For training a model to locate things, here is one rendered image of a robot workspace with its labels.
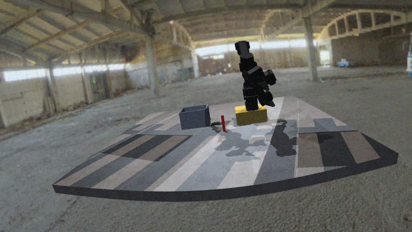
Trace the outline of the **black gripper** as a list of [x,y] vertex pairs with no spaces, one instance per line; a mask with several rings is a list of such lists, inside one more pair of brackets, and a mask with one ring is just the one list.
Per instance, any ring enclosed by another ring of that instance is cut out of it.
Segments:
[[[268,105],[274,107],[275,104],[273,102],[272,94],[267,86],[264,78],[264,72],[260,66],[255,66],[250,69],[247,73],[247,82],[249,83],[250,87],[254,89],[255,93],[259,93],[258,100],[261,106]],[[264,92],[266,90],[266,92]]]

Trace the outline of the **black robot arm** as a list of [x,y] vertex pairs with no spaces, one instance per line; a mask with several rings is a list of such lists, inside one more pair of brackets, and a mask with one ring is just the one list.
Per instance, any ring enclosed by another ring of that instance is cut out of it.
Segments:
[[[253,67],[257,66],[257,63],[254,61],[254,56],[252,53],[249,53],[250,45],[247,41],[238,41],[234,44],[238,54],[240,55],[240,72],[242,72],[242,77],[244,78],[243,83],[243,97],[245,101],[246,111],[258,110],[258,100],[259,93],[255,93],[254,89],[250,87],[247,82],[247,72]],[[264,72],[265,82],[267,86],[274,85],[276,83],[276,78],[271,69]],[[269,86],[268,86],[269,87]],[[257,95],[257,96],[256,96]]]

